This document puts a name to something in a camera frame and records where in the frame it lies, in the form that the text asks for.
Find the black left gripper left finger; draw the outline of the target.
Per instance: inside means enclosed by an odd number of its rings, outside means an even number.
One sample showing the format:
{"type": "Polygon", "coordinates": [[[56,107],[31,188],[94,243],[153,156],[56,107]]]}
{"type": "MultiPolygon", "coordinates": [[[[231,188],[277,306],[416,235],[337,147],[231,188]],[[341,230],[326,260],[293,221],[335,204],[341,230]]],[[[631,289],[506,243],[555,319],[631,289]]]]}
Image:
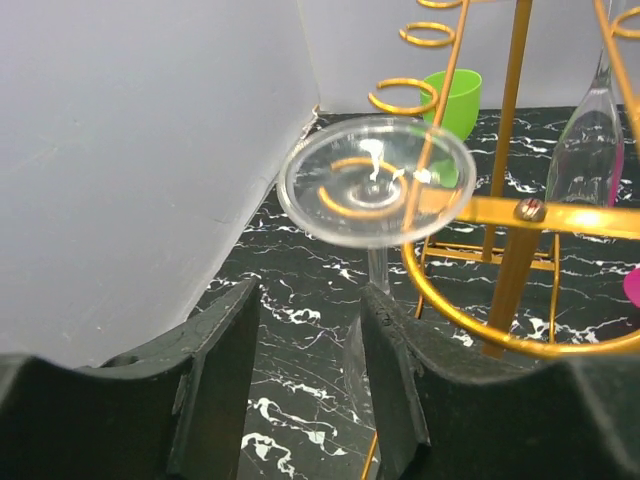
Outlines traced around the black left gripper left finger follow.
{"type": "Polygon", "coordinates": [[[251,279],[99,367],[3,355],[2,477],[234,478],[259,322],[251,279]]]}

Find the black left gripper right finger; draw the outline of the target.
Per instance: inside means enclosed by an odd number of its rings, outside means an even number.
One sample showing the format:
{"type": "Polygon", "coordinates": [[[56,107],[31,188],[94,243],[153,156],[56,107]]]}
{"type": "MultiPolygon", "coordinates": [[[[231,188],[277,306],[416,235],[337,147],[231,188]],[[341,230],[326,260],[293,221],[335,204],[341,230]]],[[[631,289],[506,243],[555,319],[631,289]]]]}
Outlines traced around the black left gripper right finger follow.
{"type": "Polygon", "coordinates": [[[639,358],[568,356],[532,369],[485,356],[361,296],[382,479],[635,479],[639,358]]]}

